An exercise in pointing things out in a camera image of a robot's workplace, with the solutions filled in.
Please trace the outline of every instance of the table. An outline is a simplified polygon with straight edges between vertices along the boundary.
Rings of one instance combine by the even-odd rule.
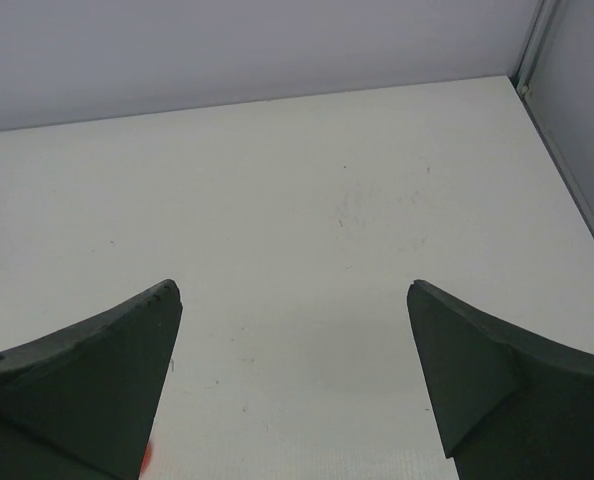
[[[502,77],[0,133],[0,350],[166,277],[146,480],[455,479],[416,278],[594,353],[594,242]]]

